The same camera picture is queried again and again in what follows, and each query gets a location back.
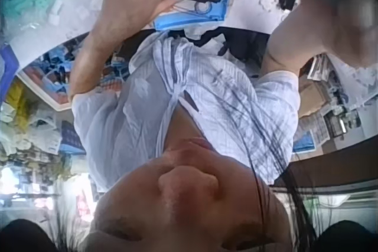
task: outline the sleeve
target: sleeve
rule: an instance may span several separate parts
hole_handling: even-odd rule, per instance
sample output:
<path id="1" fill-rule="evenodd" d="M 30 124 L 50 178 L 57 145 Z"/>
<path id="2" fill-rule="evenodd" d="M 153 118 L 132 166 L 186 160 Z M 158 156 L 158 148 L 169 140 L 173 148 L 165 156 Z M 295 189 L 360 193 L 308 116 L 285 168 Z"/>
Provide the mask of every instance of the sleeve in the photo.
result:
<path id="1" fill-rule="evenodd" d="M 259 121 L 264 129 L 264 158 L 258 167 L 268 184 L 274 182 L 292 157 L 301 104 L 298 84 L 298 77 L 288 71 L 268 73 L 255 84 Z"/>
<path id="2" fill-rule="evenodd" d="M 114 91 L 92 90 L 75 95 L 72 101 L 74 127 L 87 152 L 91 177 L 101 188 L 107 188 L 112 176 L 117 106 Z"/>

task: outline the light blue shirt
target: light blue shirt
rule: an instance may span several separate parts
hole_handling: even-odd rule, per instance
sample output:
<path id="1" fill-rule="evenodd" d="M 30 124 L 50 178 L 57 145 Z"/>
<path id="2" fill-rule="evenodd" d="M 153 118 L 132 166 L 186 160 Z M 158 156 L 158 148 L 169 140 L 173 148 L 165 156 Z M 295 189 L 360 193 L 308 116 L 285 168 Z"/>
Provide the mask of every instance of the light blue shirt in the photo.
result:
<path id="1" fill-rule="evenodd" d="M 74 125 L 99 187 L 109 189 L 161 156 L 178 103 L 220 154 L 252 163 L 267 184 L 281 174 L 275 156 L 284 166 L 290 161 L 300 104 L 294 73 L 269 73 L 253 86 L 233 63 L 159 33 L 141 44 L 129 69 L 119 97 L 93 90 L 73 100 Z"/>

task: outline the nose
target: nose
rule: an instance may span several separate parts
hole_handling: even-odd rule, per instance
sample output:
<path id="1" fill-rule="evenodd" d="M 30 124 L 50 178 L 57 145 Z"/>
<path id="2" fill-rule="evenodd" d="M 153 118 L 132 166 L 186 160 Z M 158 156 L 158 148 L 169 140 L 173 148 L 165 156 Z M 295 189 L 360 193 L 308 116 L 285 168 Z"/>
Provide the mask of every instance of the nose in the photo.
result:
<path id="1" fill-rule="evenodd" d="M 192 166 L 178 166 L 159 178 L 167 221 L 173 224 L 196 222 L 214 204 L 218 179 Z"/>

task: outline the neck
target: neck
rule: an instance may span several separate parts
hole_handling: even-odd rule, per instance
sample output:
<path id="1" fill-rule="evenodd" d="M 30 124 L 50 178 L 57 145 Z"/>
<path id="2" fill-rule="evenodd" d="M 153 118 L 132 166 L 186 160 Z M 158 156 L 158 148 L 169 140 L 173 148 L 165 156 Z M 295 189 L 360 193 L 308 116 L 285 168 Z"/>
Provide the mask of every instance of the neck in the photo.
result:
<path id="1" fill-rule="evenodd" d="M 171 148 L 180 140 L 189 138 L 203 138 L 203 134 L 194 123 L 185 108 L 177 104 L 173 112 L 170 126 L 164 142 L 164 150 Z"/>

